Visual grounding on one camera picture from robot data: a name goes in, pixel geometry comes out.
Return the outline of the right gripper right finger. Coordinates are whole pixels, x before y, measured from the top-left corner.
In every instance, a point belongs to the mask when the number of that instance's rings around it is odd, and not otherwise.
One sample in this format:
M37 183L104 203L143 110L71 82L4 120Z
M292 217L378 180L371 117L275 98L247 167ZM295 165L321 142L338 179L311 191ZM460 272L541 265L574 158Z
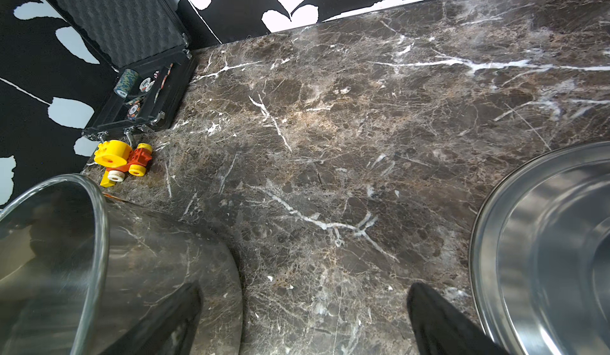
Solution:
M506 354L462 312L425 283L408 292L408 315L421 354Z

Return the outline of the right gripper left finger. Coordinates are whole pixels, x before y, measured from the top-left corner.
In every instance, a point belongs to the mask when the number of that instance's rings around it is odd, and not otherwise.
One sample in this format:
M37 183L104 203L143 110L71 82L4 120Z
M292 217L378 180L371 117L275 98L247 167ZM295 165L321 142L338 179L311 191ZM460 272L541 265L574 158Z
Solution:
M203 293L197 282L187 283L154 307L146 317L104 354L189 354L199 325Z

